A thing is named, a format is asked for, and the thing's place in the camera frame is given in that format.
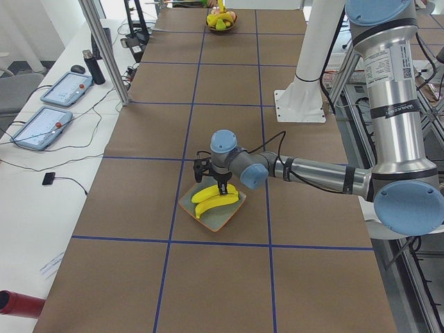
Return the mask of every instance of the power adapter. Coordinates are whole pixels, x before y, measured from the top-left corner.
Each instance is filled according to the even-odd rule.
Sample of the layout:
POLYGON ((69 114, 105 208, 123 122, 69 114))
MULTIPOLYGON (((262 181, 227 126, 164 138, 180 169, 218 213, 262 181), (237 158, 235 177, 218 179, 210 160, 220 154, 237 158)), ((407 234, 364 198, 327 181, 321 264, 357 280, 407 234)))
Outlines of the power adapter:
POLYGON ((43 186, 52 185, 55 177, 56 177, 55 172, 46 172, 43 177, 42 185, 43 186))

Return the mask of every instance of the yellow banana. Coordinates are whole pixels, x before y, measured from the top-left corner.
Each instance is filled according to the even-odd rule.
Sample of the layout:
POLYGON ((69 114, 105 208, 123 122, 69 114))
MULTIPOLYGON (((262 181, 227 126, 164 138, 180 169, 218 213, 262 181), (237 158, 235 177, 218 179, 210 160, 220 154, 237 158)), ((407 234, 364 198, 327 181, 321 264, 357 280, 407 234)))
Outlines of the yellow banana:
MULTIPOLYGON (((227 192, 229 194, 238 194, 236 187, 234 187, 231 184, 228 184, 227 192)), ((217 185, 213 185, 213 186, 207 187, 205 189, 202 189, 199 192, 197 192, 196 194, 194 194, 191 197, 191 202, 192 203, 201 203, 201 202, 211 198, 212 196, 218 196, 218 195, 219 195, 219 188, 217 187, 217 185)))
POLYGON ((217 1, 217 4, 218 4, 218 6, 219 6, 219 10, 220 10, 221 12, 225 12, 225 11, 226 11, 225 6, 223 5, 223 0, 218 0, 218 1, 217 1))
POLYGON ((231 24, 234 23, 233 17, 230 14, 228 14, 227 12, 222 12, 221 14, 216 15, 216 17, 218 19, 224 19, 224 20, 230 21, 231 24))
POLYGON ((224 196, 217 195, 213 196, 201 203, 199 203, 196 206, 196 218, 200 219, 200 216, 205 213, 206 211, 215 208, 220 207, 224 205, 230 205, 232 203, 236 203, 239 200, 238 194, 226 194, 224 196))

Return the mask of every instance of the chair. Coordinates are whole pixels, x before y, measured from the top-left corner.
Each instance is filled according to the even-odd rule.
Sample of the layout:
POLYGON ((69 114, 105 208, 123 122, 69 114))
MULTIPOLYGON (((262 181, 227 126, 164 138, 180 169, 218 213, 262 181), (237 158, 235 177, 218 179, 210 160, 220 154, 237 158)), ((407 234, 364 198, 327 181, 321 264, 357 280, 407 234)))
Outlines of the chair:
MULTIPOLYGON (((7 55, 7 53, 0 53, 0 57, 7 55)), ((0 67, 0 71, 9 75, 0 78, 0 128, 6 130, 26 104, 29 95, 42 82, 44 76, 37 73, 15 76, 2 67, 0 67)))

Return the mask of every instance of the label sticker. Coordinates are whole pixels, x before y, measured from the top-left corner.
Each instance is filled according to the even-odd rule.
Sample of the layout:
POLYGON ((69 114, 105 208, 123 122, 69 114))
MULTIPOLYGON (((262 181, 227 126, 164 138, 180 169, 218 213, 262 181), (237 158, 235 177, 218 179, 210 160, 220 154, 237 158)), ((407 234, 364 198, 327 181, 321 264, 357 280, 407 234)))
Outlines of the label sticker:
POLYGON ((372 54, 364 59, 366 68, 367 87, 378 82, 393 80, 393 66, 391 63, 390 49, 372 54))
POLYGON ((60 264, 62 263, 62 259, 63 259, 64 254, 65 254, 64 251, 59 253, 57 255, 57 257, 52 259, 48 264, 44 265, 40 269, 40 274, 42 274, 45 279, 49 278, 51 275, 53 275, 58 270, 58 268, 60 267, 60 264))
POLYGON ((409 47, 405 43, 399 44, 392 46, 390 51, 395 80, 411 80, 413 78, 413 64, 409 47))
POLYGON ((142 49, 140 48, 140 46, 133 46, 133 51, 134 53, 139 53, 142 52, 142 49))

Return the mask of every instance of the blue tape line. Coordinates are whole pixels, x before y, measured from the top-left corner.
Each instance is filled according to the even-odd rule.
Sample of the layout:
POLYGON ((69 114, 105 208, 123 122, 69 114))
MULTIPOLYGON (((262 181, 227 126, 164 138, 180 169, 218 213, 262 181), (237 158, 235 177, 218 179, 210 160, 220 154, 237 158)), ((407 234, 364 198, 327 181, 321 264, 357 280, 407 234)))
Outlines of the blue tape line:
POLYGON ((168 157, 142 157, 142 156, 111 156, 104 155, 103 158, 107 158, 110 160, 149 160, 149 161, 172 161, 172 162, 181 162, 180 158, 168 158, 168 157))
MULTIPOLYGON (((198 33, 196 31, 161 31, 161 30, 154 30, 155 33, 198 33)), ((237 33, 237 32, 231 32, 233 35, 305 35, 304 33, 237 33)))
POLYGON ((142 238, 123 238, 123 237, 100 237, 100 236, 80 236, 72 235, 74 239, 87 239, 92 241, 130 241, 135 243, 164 243, 167 244, 166 239, 142 239, 142 238))
POLYGON ((141 102, 141 101, 132 101, 134 104, 154 104, 154 105, 206 105, 206 106, 236 106, 236 107, 256 107, 259 108, 261 106, 265 108, 274 108, 274 105, 260 105, 260 104, 229 104, 229 103, 170 103, 170 102, 141 102))
POLYGON ((433 19, 433 20, 434 20, 434 21, 435 21, 435 22, 436 22, 436 23, 437 23, 442 29, 444 29, 444 26, 442 26, 441 23, 439 23, 438 20, 435 19, 434 16, 433 16, 432 14, 429 14, 429 15, 432 17, 432 19, 433 19))
POLYGON ((291 244, 255 244, 255 243, 235 243, 227 241, 185 241, 175 239, 145 239, 145 238, 127 238, 127 237, 101 237, 85 236, 75 234, 73 239, 95 240, 95 241, 128 241, 135 243, 163 243, 163 244, 182 244, 182 245, 205 245, 205 246, 235 246, 244 248, 292 248, 301 250, 339 250, 339 251, 373 251, 373 248, 358 246, 316 246, 316 245, 291 245, 291 244))
MULTIPOLYGON (((257 11, 255 10, 255 25, 256 25, 256 49, 257 49, 257 75, 259 78, 259 101, 261 104, 261 127, 262 127, 262 143, 265 140, 265 119, 264 119, 264 108, 262 106, 262 77, 261 77, 261 57, 259 51, 259 35, 257 27, 257 11)), ((276 316, 276 297, 275 297, 275 274, 274 274, 274 264, 273 264, 273 238, 271 233, 271 215, 270 215, 270 200, 268 194, 268 181, 265 182, 265 197, 266 197, 266 219, 268 225, 268 257, 270 261, 270 292, 271 292, 271 309, 273 314, 273 333, 278 333, 278 320, 276 316)))
MULTIPOLYGON (((199 65, 198 62, 169 62, 169 61, 141 61, 141 64, 152 65, 199 65)), ((229 62, 202 62, 201 65, 209 66, 257 66, 257 64, 235 64, 229 62)), ((262 67, 296 67, 295 65, 261 65, 262 67)))
POLYGON ((187 125, 187 134, 185 135, 185 143, 184 143, 184 146, 183 146, 182 164, 180 165, 178 187, 177 187, 177 190, 176 190, 176 197, 174 199, 173 216, 171 217, 171 227, 170 227, 169 236, 168 236, 168 241, 169 242, 168 242, 168 246, 166 247, 164 270, 162 272, 162 281, 160 283, 159 298, 157 299, 157 309, 156 309, 156 313, 155 313, 153 333, 157 332, 157 325, 159 323, 160 307, 161 307, 161 304, 162 304, 162 295, 163 295, 163 291, 164 291, 165 277, 167 276, 169 251, 170 251, 170 247, 171 247, 171 239, 173 238, 174 221, 176 219, 176 212, 177 212, 177 208, 178 208, 178 200, 179 200, 179 194, 180 194, 180 183, 182 182, 183 169, 184 169, 184 165, 185 165, 185 156, 187 154, 189 129, 191 127, 191 120, 193 118, 194 101, 196 99, 197 82, 198 82, 198 78, 199 78, 200 62, 202 60, 202 53, 203 53, 204 42, 205 42, 205 27, 204 27, 204 31, 203 31, 203 35, 202 35, 202 42, 200 44, 199 62, 198 62, 198 65, 197 65, 196 79, 194 80, 193 99, 191 100, 191 108, 190 108, 190 111, 189 111, 189 118, 188 118, 188 125, 187 125))

